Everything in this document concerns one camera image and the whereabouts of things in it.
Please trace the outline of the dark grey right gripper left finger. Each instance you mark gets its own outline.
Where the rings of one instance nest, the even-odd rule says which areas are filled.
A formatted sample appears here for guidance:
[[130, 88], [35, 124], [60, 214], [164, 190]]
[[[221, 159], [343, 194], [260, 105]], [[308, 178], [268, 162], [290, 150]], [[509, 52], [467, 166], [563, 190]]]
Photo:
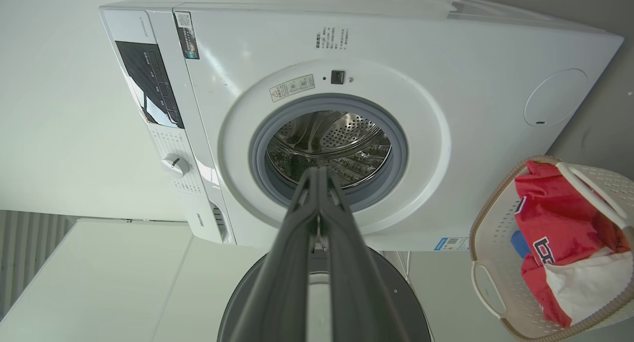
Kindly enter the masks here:
[[304, 172], [236, 322], [233, 342], [305, 341], [308, 267], [319, 225], [318, 180], [317, 168]]

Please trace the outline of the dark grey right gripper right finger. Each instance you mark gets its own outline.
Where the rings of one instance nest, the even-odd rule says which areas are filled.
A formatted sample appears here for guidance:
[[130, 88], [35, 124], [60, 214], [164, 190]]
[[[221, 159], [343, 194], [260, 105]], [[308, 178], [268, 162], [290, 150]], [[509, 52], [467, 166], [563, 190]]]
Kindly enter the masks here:
[[335, 342], [407, 342], [409, 337], [335, 174], [319, 169], [319, 230], [329, 257]]

